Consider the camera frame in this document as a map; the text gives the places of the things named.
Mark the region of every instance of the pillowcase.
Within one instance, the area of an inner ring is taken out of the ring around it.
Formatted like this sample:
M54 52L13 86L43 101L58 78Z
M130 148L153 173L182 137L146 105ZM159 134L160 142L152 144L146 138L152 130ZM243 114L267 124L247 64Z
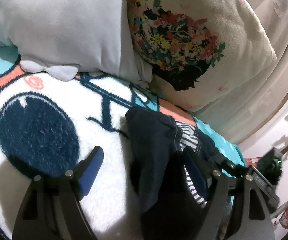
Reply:
M13 44L28 72L65 81L98 70L134 83L152 78L134 54L126 0L0 0L0 45Z
M276 60L246 0L128 0L135 48L153 64L151 88L196 111Z

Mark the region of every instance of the fleece blanket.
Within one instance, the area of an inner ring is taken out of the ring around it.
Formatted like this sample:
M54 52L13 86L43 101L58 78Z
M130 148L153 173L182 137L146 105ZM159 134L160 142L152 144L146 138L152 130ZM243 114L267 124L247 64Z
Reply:
M60 176L94 146L104 162L81 207L99 240L143 239L129 179L132 162L125 113L142 106L197 126L220 152L244 164L235 145L208 125L142 88L103 73L69 82L24 73L13 47L0 47L0 234L12 238L16 215L37 173Z

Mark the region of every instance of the white curtain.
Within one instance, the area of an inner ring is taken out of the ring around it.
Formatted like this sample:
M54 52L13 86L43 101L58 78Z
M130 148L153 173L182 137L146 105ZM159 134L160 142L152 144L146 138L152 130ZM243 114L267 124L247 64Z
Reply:
M265 124L288 93L288 0L247 0L264 27L277 62L193 113L233 143Z

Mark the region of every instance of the floral cat illustration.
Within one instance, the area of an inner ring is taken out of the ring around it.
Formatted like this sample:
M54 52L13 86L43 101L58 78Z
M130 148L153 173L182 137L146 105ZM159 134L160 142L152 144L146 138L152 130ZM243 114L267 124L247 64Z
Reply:
M153 73L169 82L176 91L194 88L194 82L209 66L220 61L225 43L209 30L207 19L193 20L185 14L163 10L161 0L131 0L136 16L131 24L134 43L153 64Z

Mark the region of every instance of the screw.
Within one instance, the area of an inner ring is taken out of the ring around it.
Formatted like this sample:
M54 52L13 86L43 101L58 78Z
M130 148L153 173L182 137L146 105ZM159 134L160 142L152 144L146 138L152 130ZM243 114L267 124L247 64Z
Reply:
M216 176L216 177L219 177L219 176L221 176L221 172L218 171L218 170L214 170L213 171L213 175Z
M36 175L33 180L34 181L39 181L41 178L42 178L41 175Z
M247 179L248 181L252 181L253 177L250 174L246 174L245 179Z
M73 174L74 174L74 171L72 170L65 171L65 176L67 177L71 177Z

